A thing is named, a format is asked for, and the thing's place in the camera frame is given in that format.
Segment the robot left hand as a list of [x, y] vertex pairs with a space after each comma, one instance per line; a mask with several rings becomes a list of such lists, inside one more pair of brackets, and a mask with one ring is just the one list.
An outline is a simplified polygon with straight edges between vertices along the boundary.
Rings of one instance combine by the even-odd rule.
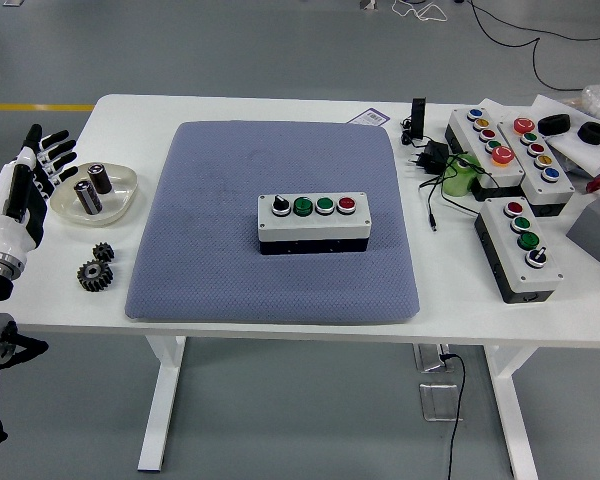
[[45, 136], [39, 124], [31, 126], [18, 155], [0, 172], [0, 252], [23, 262], [40, 245], [47, 201], [77, 173], [75, 146], [66, 130]]

